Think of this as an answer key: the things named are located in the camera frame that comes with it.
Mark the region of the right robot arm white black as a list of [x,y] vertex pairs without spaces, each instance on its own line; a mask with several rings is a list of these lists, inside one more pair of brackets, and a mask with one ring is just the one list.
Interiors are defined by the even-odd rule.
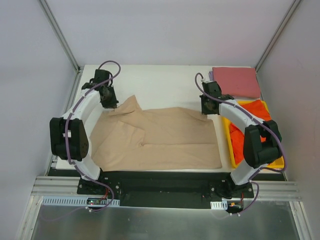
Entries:
[[230,95],[223,95],[215,81],[204,81],[197,86],[202,92],[201,113],[220,115],[234,124],[244,135],[244,160],[230,173],[231,181],[225,184],[225,192],[237,197],[254,174],[283,156],[281,135],[275,121],[266,121],[247,111]]

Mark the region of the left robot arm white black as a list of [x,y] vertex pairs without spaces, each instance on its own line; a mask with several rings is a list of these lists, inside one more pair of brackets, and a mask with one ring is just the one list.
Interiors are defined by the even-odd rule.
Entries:
[[63,116],[49,122],[52,154],[90,180],[88,188],[96,195],[105,191],[106,183],[99,178],[101,168],[93,161],[90,136],[102,112],[117,108],[119,103],[113,78],[108,70],[96,69],[94,77],[82,86],[77,102]]

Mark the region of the beige t shirt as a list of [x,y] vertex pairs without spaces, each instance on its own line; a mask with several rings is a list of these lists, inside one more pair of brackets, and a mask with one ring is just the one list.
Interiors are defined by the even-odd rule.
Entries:
[[143,110],[134,95],[101,113],[90,140],[104,172],[222,168],[213,120],[182,107]]

